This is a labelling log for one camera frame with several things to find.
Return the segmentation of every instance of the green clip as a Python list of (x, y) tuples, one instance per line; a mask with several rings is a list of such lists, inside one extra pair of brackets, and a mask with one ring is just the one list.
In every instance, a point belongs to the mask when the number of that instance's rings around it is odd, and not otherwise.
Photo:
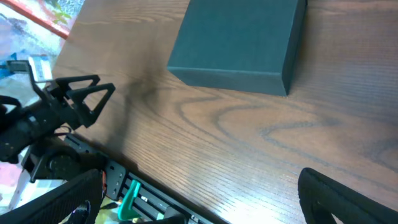
[(130, 189), (123, 198), (122, 205), (119, 207), (118, 218), (121, 221), (132, 220), (133, 218), (141, 217), (136, 211), (132, 209), (134, 199), (136, 199), (141, 183), (133, 180), (130, 185)]

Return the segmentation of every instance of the wooden table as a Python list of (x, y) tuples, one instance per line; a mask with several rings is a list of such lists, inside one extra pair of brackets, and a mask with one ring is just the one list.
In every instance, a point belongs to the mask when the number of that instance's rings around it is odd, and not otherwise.
[(79, 133), (231, 223), (304, 223), (304, 167), (398, 210), (397, 1), (309, 0), (287, 98), (166, 71), (187, 5), (86, 0), (54, 73), (97, 73), (116, 92)]

